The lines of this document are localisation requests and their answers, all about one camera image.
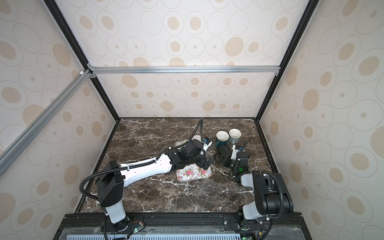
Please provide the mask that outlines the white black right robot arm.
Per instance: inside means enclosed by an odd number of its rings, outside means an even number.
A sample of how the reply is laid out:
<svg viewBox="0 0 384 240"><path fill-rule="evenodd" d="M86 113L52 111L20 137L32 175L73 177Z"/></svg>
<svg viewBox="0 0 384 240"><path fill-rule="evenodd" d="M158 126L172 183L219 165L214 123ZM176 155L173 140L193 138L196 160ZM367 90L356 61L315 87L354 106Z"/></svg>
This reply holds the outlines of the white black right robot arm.
<svg viewBox="0 0 384 240"><path fill-rule="evenodd" d="M221 149L222 163L230 169L231 180L254 190L255 200L242 207L244 219L278 219L294 212L293 200L281 174L250 171L250 155L244 151L245 147L233 145Z"/></svg>

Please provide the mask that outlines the dark teal mug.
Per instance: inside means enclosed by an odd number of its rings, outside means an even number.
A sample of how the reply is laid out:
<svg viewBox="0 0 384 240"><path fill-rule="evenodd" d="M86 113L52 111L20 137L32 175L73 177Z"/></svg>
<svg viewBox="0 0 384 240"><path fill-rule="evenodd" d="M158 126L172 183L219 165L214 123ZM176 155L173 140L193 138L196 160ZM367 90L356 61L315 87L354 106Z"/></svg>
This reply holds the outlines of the dark teal mug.
<svg viewBox="0 0 384 240"><path fill-rule="evenodd" d="M230 138L230 136L227 132L218 131L216 133L216 143L215 143L216 148L218 148L222 145L227 145L229 138Z"/></svg>

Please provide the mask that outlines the black mug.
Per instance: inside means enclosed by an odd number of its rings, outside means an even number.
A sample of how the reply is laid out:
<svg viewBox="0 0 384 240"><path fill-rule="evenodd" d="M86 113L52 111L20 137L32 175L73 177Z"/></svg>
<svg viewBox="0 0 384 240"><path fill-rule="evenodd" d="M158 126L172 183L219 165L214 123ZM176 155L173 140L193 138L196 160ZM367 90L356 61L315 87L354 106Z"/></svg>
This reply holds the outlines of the black mug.
<svg viewBox="0 0 384 240"><path fill-rule="evenodd" d="M216 153L214 155L214 159L216 162L222 164L223 166L227 167L231 163L231 156L228 154L220 154Z"/></svg>

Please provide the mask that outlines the white mug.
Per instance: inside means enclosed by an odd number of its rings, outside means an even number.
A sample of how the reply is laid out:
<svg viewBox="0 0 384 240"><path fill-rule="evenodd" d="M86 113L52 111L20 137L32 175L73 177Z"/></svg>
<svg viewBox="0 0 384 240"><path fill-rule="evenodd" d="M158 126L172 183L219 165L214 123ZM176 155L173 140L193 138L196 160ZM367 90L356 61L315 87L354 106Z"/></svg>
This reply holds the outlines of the white mug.
<svg viewBox="0 0 384 240"><path fill-rule="evenodd" d="M192 137L192 140L197 140L199 142L203 142L203 138L200 135L195 135Z"/></svg>

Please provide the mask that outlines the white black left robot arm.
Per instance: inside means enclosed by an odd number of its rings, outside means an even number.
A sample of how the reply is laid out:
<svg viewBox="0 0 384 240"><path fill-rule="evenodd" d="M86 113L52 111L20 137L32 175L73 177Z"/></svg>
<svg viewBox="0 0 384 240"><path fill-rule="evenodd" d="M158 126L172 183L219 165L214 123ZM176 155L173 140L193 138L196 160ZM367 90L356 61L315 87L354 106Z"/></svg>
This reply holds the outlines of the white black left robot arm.
<svg viewBox="0 0 384 240"><path fill-rule="evenodd" d="M188 140L169 147L157 157L133 164L109 163L106 168L85 178L79 186L83 196L91 198L101 205L112 224L127 222L128 217L123 205L124 188L141 179L158 174L182 170L189 165L197 165L207 170L212 163L207 149L212 145L209 138Z"/></svg>

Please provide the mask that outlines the grey mug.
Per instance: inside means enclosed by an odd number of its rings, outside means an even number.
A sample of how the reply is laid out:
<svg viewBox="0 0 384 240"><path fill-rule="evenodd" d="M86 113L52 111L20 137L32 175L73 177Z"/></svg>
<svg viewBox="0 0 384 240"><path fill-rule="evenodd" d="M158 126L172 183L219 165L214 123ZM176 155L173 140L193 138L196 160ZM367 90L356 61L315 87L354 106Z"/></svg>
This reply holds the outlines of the grey mug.
<svg viewBox="0 0 384 240"><path fill-rule="evenodd" d="M239 142L241 136L242 136L242 133L240 130L231 129L229 131L228 144L231 146L236 145Z"/></svg>

